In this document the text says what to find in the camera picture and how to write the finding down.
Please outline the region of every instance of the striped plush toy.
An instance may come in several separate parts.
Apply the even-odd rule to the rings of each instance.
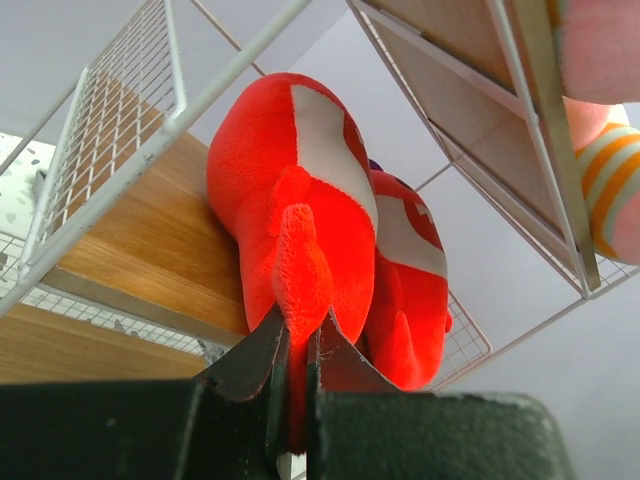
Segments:
[[[640,131],[620,105],[640,101],[640,2],[547,5],[594,246],[640,265]]]

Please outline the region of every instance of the white metal frame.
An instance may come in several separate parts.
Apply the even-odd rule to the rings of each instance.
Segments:
[[[453,328],[445,338],[445,350],[438,375],[425,390],[441,390],[473,370],[493,353],[493,346],[487,336],[451,291],[448,308]]]
[[[560,318],[564,317],[568,313],[573,310],[579,308],[587,301],[596,299],[611,289],[617,287],[621,283],[626,280],[634,277],[638,273],[640,273],[640,267],[628,267],[621,264],[617,264],[611,260],[601,259],[598,263],[599,265],[610,264],[612,268],[615,270],[614,274],[611,276],[604,276],[602,271],[600,272],[600,277],[602,281],[602,286],[595,291],[590,291],[587,282],[586,282],[586,270],[585,266],[582,262],[582,258],[579,255],[577,250],[577,246],[575,243],[575,239],[573,238],[573,234],[570,229],[570,225],[568,222],[568,218],[566,215],[566,209],[564,207],[559,186],[555,180],[555,176],[553,175],[553,167],[551,165],[549,159],[549,152],[544,143],[544,139],[542,136],[542,132],[540,130],[540,124],[538,115],[535,112],[533,101],[531,98],[531,94],[528,90],[526,77],[524,74],[524,69],[522,66],[522,61],[519,58],[518,51],[516,48],[515,38],[513,35],[513,31],[511,25],[508,21],[508,16],[506,14],[504,0],[486,0],[489,8],[491,10],[493,22],[498,31],[500,41],[502,44],[502,48],[505,51],[505,56],[508,61],[508,66],[512,78],[514,80],[514,84],[516,87],[517,95],[513,95],[511,92],[504,90],[500,85],[495,84],[492,80],[484,77],[481,73],[473,70],[471,67],[466,64],[460,62],[458,59],[450,55],[449,53],[441,50],[439,47],[434,44],[428,42],[424,39],[419,31],[416,31],[411,26],[405,24],[401,20],[395,18],[393,15],[385,12],[381,9],[377,9],[366,3],[366,0],[347,0],[351,11],[355,15],[357,21],[360,23],[366,35],[369,37],[371,43],[374,48],[380,55],[382,61],[387,66],[387,69],[396,80],[396,83],[400,87],[401,91],[405,94],[405,97],[409,101],[409,103],[413,106],[416,111],[418,117],[422,120],[427,130],[431,133],[436,143],[440,145],[445,155],[448,156],[448,149],[444,148],[442,143],[442,138],[446,138],[452,144],[456,145],[463,155],[469,157],[468,152],[465,152],[460,145],[457,145],[453,139],[448,137],[445,132],[438,129],[438,127],[431,122],[429,117],[426,115],[425,111],[422,109],[420,104],[418,103],[415,95],[411,91],[411,88],[405,81],[402,76],[402,73],[395,65],[393,58],[386,50],[386,47],[382,43],[379,35],[375,31],[374,25],[371,23],[369,19],[373,19],[376,22],[379,22],[381,25],[384,25],[389,30],[393,31],[396,35],[400,36],[404,40],[410,42],[413,46],[419,48],[421,51],[425,52],[438,62],[440,62],[443,66],[449,68],[451,71],[456,73],[462,78],[465,78],[469,81],[470,84],[474,85],[476,88],[487,94],[489,97],[498,101],[505,107],[507,107],[512,112],[518,114],[521,118],[523,118],[527,122],[527,127],[529,129],[530,135],[534,141],[534,145],[536,148],[536,154],[539,157],[539,162],[541,167],[543,168],[543,173],[545,175],[545,179],[548,183],[550,191],[553,195],[554,206],[559,214],[560,220],[562,222],[563,234],[566,242],[571,248],[571,258],[574,264],[577,267],[576,276],[573,272],[568,271],[562,263],[555,258],[555,256],[549,252],[545,247],[540,245],[540,243],[533,238],[522,225],[519,224],[517,220],[515,220],[506,210],[504,210],[480,185],[478,185],[452,158],[449,158],[450,163],[446,165],[443,169],[439,170],[434,174],[431,178],[429,178],[424,184],[420,186],[420,188],[425,187],[430,182],[439,177],[442,173],[448,170],[451,167],[454,167],[456,171],[465,178],[471,186],[502,216],[502,218],[512,226],[522,237],[523,239],[531,245],[532,248],[535,249],[537,253],[539,253],[542,258],[544,258],[549,265],[564,278],[580,295],[579,298],[574,303],[568,305],[561,311],[549,317],[547,320],[543,321],[536,327],[532,328],[525,334],[521,335],[514,341],[510,342],[508,345],[500,348],[496,352],[491,352],[489,355],[485,355],[482,358],[478,359],[478,361],[473,362],[468,367],[464,368],[463,371],[457,373],[455,376],[451,378],[447,378],[445,381],[438,384],[437,388],[442,388],[446,384],[456,380],[460,376],[469,372],[473,368],[479,366],[480,364],[484,364],[488,361],[491,361],[504,353],[510,351],[515,348],[522,342],[536,335],[543,329],[547,328],[549,325],[553,324]],[[492,182],[492,184],[497,188],[503,188],[501,182],[497,179],[493,178],[488,172],[484,172],[485,177]],[[514,202],[520,203],[520,206],[524,207],[521,204],[519,199],[513,197]],[[545,228],[549,233],[553,232],[541,219],[537,219],[536,223],[539,227]]]
[[[423,123],[427,126],[427,129],[431,132],[432,136],[441,147],[443,145],[440,137],[443,135],[443,132],[439,130],[436,131],[437,127],[432,124],[429,117],[426,115],[422,107],[418,104],[415,95],[411,92],[411,88],[408,86],[407,82],[402,77],[402,74],[395,66],[393,59],[386,51],[386,48],[382,44],[380,37],[378,36],[377,32],[375,32],[375,28],[371,24],[369,19],[375,20],[385,28],[388,28],[394,34],[411,43],[411,45],[420,49],[422,52],[438,61],[441,65],[456,73],[461,78],[464,78],[471,85],[478,88],[487,96],[499,102],[510,111],[516,113],[518,116],[525,120],[527,128],[529,130],[529,134],[533,141],[536,155],[538,157],[538,163],[542,169],[545,182],[551,194],[554,209],[560,221],[562,238],[560,238],[556,230],[551,228],[543,219],[532,212],[529,208],[526,208],[522,201],[520,201],[519,198],[513,195],[508,188],[504,187],[502,185],[502,182],[496,179],[491,173],[486,171],[483,171],[482,173],[491,181],[492,184],[499,187],[509,197],[510,201],[512,201],[514,204],[519,205],[522,211],[525,212],[525,214],[527,214],[527,216],[530,218],[530,220],[534,221],[539,228],[541,228],[545,231],[545,233],[548,234],[549,237],[558,239],[558,246],[568,252],[573,267],[577,272],[577,275],[575,275],[574,278],[570,278],[567,272],[559,265],[555,257],[551,253],[546,251],[546,249],[543,249],[538,244],[534,248],[536,248],[536,250],[543,256],[543,258],[556,271],[558,271],[563,276],[563,278],[568,280],[569,283],[574,288],[576,288],[576,290],[582,295],[583,298],[589,299],[599,290],[597,290],[596,292],[592,292],[587,284],[586,267],[578,250],[577,243],[571,229],[569,218],[567,216],[567,209],[560,193],[560,186],[558,185],[557,179],[554,175],[553,165],[549,157],[549,151],[544,142],[540,121],[535,111],[531,93],[527,85],[524,67],[522,64],[522,60],[518,54],[515,36],[508,19],[508,15],[506,13],[504,0],[485,1],[487,2],[487,5],[489,6],[489,9],[491,11],[493,23],[496,27],[496,31],[498,32],[502,49],[505,52],[505,58],[507,60],[508,68],[514,82],[516,95],[504,89],[502,86],[496,84],[493,80],[486,77],[482,73],[461,62],[448,52],[429,42],[421,36],[419,31],[407,25],[402,20],[394,17],[390,13],[371,6],[369,3],[367,3],[366,0],[347,0],[347,3],[351,7],[352,12],[363,27],[365,33],[372,41],[374,47],[378,51],[378,54],[381,56],[390,73],[395,78],[398,86],[405,93],[405,96],[416,110],[416,113],[421,118]],[[445,152],[445,155],[448,156],[448,149],[442,148],[442,150]],[[474,160],[473,157],[468,154],[468,152],[464,151],[464,149],[461,149],[461,151],[464,155],[466,155],[467,158],[472,161]],[[449,160],[455,164],[454,159],[449,158]],[[479,165],[477,161],[473,161],[473,164],[476,166]],[[467,180],[470,180],[470,177],[468,175],[463,176]],[[482,190],[482,188],[475,184],[475,182],[472,182],[472,184],[477,190]],[[488,197],[486,195],[486,192],[483,192],[483,196],[485,196],[485,198]],[[490,203],[492,206],[499,208],[499,206],[495,202]],[[499,208],[499,212],[501,215],[504,215],[505,213],[501,208]],[[512,226],[514,226],[514,224],[517,224],[517,222],[510,217],[509,223]],[[527,242],[531,243],[532,238],[528,234],[526,234],[525,229],[521,225],[517,225],[516,230],[518,231],[518,233],[523,235]]]
[[[163,21],[166,22],[165,28],[169,43],[171,79],[175,95],[174,108],[171,112],[165,112],[167,114],[162,126],[148,140],[136,145],[135,152],[119,168],[114,169],[113,166],[111,167],[112,174],[104,184],[96,189],[93,194],[89,195],[89,192],[87,192],[86,201],[54,233],[51,233],[50,226],[47,225],[47,222],[52,222],[51,217],[47,219],[45,216],[48,209],[51,208],[51,197],[52,194],[55,194],[56,186],[60,186],[64,180],[60,178],[61,164],[70,160],[65,158],[66,148],[70,142],[77,140],[70,137],[70,135],[73,133],[74,122],[78,120],[75,118],[76,114],[80,108],[86,107],[86,105],[81,105],[81,99],[83,99],[83,94],[87,88],[88,77],[93,73],[91,68],[95,66],[94,64],[89,65],[82,71],[77,84],[60,97],[54,107],[44,116],[43,120],[29,132],[29,135],[23,139],[18,148],[3,162],[0,167],[2,171],[9,167],[20,151],[37,135],[47,120],[53,116],[71,95],[72,91],[75,90],[72,105],[47,174],[44,193],[38,200],[34,221],[27,237],[26,248],[20,259],[19,280],[10,292],[0,299],[0,316],[6,314],[13,305],[18,303],[24,295],[40,282],[44,275],[55,266],[84,233],[113,206],[135,180],[211,106],[242,72],[252,64],[255,65],[256,58],[309,3],[310,0],[291,0],[245,47],[239,49],[238,54],[222,69],[211,84],[191,102],[187,102],[182,82],[171,0],[146,0],[141,5],[120,34],[129,28],[131,22],[134,22],[136,16],[145,8],[163,9]]]
[[[215,28],[218,31],[218,33],[220,33],[220,35],[222,35],[225,38],[225,40],[229,42],[233,48],[236,49],[236,52],[239,52],[240,50],[242,50],[242,47],[238,42],[236,42],[235,38],[233,38],[231,33],[226,28],[224,28],[224,25],[222,25],[222,23],[220,23],[220,21],[209,10],[207,10],[207,7],[205,7],[200,2],[200,0],[191,0],[191,3],[193,3],[193,5],[198,9],[198,11],[202,13],[202,16],[209,21],[209,23],[213,26],[213,28]],[[262,70],[255,61],[251,62],[251,67],[261,77],[265,76],[264,70]]]

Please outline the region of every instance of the wooden shelf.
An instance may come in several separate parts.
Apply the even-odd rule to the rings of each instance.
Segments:
[[[202,357],[17,305],[2,318],[0,383],[191,377]]]
[[[437,47],[470,67],[467,70],[513,95],[514,82],[487,2],[351,1],[370,15],[384,48],[439,132],[449,159],[575,273],[560,213],[525,120],[469,77],[455,73],[426,53]],[[571,148],[546,4],[527,0],[510,0],[507,4],[564,210],[585,266],[587,284],[595,289],[600,278]]]
[[[120,98],[117,87],[109,92]],[[126,92],[123,103],[131,95]],[[137,102],[131,105],[133,115]],[[127,115],[120,112],[125,124]],[[156,116],[153,109],[145,114]],[[92,122],[87,120],[88,128]],[[111,130],[110,122],[101,122],[100,128]],[[132,125],[119,144],[135,134]],[[108,140],[99,148],[111,148]],[[207,151],[192,135],[180,137],[43,283],[222,345],[237,343],[248,333],[238,251],[207,203]],[[104,180],[93,180],[94,188]],[[85,185],[77,182],[74,192]],[[77,207],[71,205],[70,214]]]

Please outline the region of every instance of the white stripe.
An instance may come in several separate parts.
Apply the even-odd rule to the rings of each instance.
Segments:
[[[637,133],[637,131],[633,132],[632,129],[628,127],[624,128],[624,132],[620,132],[620,130],[623,129],[616,129],[616,131],[619,131],[620,133],[619,138]],[[593,185],[591,186],[591,189],[587,194],[587,198],[585,199],[587,209],[591,210],[595,207],[597,201],[602,195],[602,192],[604,192],[607,183],[609,182],[609,180],[611,180],[611,177],[616,173],[618,168],[620,168],[622,164],[624,164],[631,156],[635,155],[638,152],[640,152],[640,142],[634,141],[626,147],[621,148],[614,155],[607,159],[606,164],[604,165],[604,167],[602,167],[602,169],[600,169],[600,172],[598,172],[598,176],[596,177],[596,180],[593,182]]]
[[[376,245],[387,260],[447,278],[442,250],[415,231],[400,198],[376,195],[380,230]]]
[[[312,177],[349,195],[378,230],[376,201],[366,173],[344,139],[344,111],[330,98],[302,86],[292,87],[298,165]]]
[[[638,194],[640,187],[640,159],[636,159],[635,171],[627,179],[624,186],[615,196],[609,210],[605,214],[602,227],[602,236],[609,245],[613,246],[613,232],[615,229],[616,221],[620,210],[626,207],[629,202]]]
[[[625,134],[625,127],[617,127],[614,128],[604,135],[596,138],[593,142],[589,144],[587,148],[585,148],[582,153],[578,156],[578,171],[580,172],[580,176],[583,177],[587,173],[587,169],[594,157],[604,148],[607,147],[610,143],[616,141],[618,138]]]
[[[622,125],[629,125],[629,115],[624,105],[613,105],[609,110],[609,116],[607,117],[607,123],[621,123]]]
[[[418,208],[418,213],[420,215],[426,215],[429,221],[431,222],[431,224],[435,225],[435,223],[433,222],[433,217],[431,216],[431,211],[429,210],[429,208],[427,208],[426,205],[422,205],[418,203],[416,207]]]

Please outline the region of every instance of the plush fish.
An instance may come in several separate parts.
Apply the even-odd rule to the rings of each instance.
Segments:
[[[254,330],[278,303],[291,332],[290,449],[304,450],[309,336],[332,307],[355,342],[371,304],[376,201],[344,105],[319,82],[267,75],[237,99],[209,150],[213,210],[240,251]]]
[[[452,326],[447,261],[420,196],[373,168],[379,230],[364,336],[376,369],[399,388],[417,390],[435,377]]]

